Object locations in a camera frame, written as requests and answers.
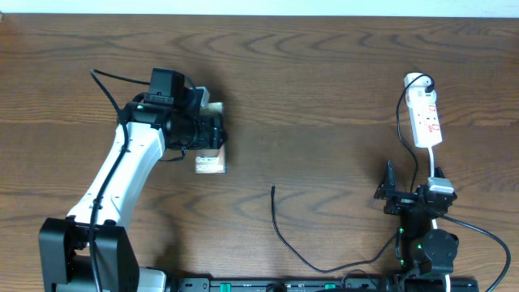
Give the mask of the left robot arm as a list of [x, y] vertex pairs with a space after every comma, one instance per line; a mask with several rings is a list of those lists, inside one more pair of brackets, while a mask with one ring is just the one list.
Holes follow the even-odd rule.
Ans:
[[151, 170], [168, 150], [222, 152], [224, 106], [184, 74], [154, 68], [148, 90], [114, 102], [114, 142], [97, 176], [63, 219], [39, 232], [46, 291], [175, 291], [166, 271], [138, 264], [127, 229]]

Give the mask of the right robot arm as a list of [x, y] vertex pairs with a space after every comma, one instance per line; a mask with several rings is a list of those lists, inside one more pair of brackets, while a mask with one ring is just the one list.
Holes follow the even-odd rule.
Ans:
[[384, 213], [398, 216], [396, 258], [401, 271], [385, 281], [387, 291], [451, 291], [453, 261], [459, 239], [438, 227], [435, 220], [444, 215], [457, 198], [451, 182], [441, 169], [413, 192], [397, 189], [392, 162], [387, 162], [374, 197], [385, 202]]

